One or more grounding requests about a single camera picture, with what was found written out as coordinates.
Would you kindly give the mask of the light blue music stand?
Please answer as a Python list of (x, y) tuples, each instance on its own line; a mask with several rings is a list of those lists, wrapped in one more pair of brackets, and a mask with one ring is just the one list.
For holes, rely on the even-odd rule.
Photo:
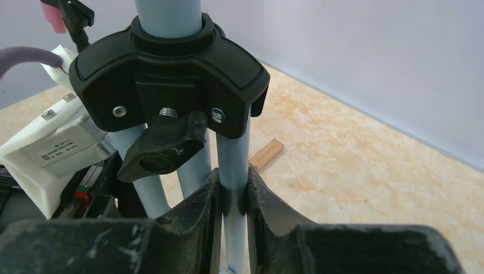
[(184, 195), (211, 171), (216, 133), (228, 273), (244, 270), (250, 119), (262, 112), (270, 76), (228, 39), (199, 1), (136, 1), (126, 30), (85, 47), (71, 85), (122, 157), (146, 213), (168, 211), (160, 176), (177, 172)]

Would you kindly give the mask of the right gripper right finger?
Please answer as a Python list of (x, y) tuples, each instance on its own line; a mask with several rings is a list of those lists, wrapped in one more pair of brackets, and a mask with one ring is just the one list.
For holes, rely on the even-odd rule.
[(463, 273), (449, 242), (413, 224), (318, 224), (273, 193), (250, 168), (252, 273)]

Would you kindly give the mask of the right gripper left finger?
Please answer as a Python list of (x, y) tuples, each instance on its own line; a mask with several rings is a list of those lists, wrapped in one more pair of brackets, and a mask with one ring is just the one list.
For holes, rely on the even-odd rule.
[(217, 273), (219, 171), (157, 219), (26, 220), (1, 235), (2, 273)]

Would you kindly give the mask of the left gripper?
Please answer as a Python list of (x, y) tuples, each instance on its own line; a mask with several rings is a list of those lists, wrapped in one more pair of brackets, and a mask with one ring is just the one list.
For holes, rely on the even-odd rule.
[[(118, 153), (88, 168), (77, 171), (60, 195), (60, 205), (53, 218), (80, 219), (92, 202), (100, 196), (112, 196), (123, 218), (147, 217), (145, 209), (131, 183), (118, 180), (122, 160)], [(44, 215), (1, 165), (1, 227), (21, 220), (44, 219)]]

